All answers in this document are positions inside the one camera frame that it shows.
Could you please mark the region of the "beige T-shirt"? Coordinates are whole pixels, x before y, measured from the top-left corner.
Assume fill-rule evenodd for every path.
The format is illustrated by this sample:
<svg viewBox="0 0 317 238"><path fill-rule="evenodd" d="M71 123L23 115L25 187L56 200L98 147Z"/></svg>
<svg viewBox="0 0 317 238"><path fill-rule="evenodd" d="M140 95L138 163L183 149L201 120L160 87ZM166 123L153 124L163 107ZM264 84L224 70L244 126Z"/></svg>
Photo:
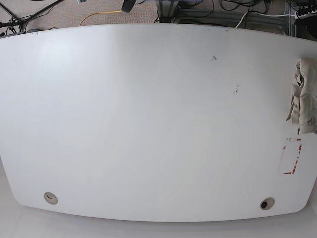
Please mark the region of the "beige T-shirt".
<svg viewBox="0 0 317 238"><path fill-rule="evenodd" d="M298 134L317 132L317 60L300 58L292 81L286 120L298 125Z"/></svg>

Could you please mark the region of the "left table grommet hole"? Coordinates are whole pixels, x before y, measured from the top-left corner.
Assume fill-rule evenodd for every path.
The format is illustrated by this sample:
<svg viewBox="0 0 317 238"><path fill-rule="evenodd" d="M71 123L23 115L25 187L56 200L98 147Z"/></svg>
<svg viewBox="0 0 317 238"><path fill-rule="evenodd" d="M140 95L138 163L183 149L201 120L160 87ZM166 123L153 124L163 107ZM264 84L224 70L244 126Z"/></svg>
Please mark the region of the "left table grommet hole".
<svg viewBox="0 0 317 238"><path fill-rule="evenodd" d="M58 198L51 192L45 192L44 199L47 203L51 205L56 205L58 203Z"/></svg>

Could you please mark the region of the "table grommet hole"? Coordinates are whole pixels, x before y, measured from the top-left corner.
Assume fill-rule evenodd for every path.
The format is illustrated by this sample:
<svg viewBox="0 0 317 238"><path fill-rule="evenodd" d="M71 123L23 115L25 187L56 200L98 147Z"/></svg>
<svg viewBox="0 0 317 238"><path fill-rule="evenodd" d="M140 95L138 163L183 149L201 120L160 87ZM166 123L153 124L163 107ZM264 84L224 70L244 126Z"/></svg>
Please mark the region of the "table grommet hole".
<svg viewBox="0 0 317 238"><path fill-rule="evenodd" d="M51 205L56 205L58 203L58 198L51 192L45 192L44 199L47 203Z"/></svg>
<svg viewBox="0 0 317 238"><path fill-rule="evenodd" d="M272 197L268 197L260 203L260 208L262 210L269 210L274 206L274 204L275 204L275 199Z"/></svg>

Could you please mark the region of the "red tape rectangle marking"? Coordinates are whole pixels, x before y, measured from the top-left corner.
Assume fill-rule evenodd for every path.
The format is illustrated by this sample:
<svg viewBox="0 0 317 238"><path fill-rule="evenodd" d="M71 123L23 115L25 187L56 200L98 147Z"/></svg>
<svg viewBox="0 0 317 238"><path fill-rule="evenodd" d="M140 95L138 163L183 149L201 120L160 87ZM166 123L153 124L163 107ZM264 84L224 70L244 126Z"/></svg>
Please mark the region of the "red tape rectangle marking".
<svg viewBox="0 0 317 238"><path fill-rule="evenodd" d="M284 175L295 173L300 157L303 140L301 138L287 138L282 149L280 170Z"/></svg>

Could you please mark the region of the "right table grommet hole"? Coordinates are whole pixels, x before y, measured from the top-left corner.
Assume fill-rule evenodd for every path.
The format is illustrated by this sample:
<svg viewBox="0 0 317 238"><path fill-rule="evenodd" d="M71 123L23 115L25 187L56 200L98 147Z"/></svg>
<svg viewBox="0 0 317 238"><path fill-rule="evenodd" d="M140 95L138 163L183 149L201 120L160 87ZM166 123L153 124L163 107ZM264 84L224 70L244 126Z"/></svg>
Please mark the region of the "right table grommet hole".
<svg viewBox="0 0 317 238"><path fill-rule="evenodd" d="M274 206L274 204L275 204L275 199L272 197L268 197L260 203L260 208L262 210L269 210Z"/></svg>

